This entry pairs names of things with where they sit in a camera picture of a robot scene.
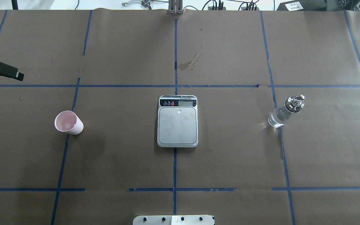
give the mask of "scale display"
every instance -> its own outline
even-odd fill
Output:
[[[157,144],[193,148],[198,144],[198,109],[194,95],[162,95],[157,112]]]

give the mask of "white label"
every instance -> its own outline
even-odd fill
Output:
[[[288,11],[304,9],[300,2],[288,3],[288,4],[285,4],[285,6],[287,7]]]

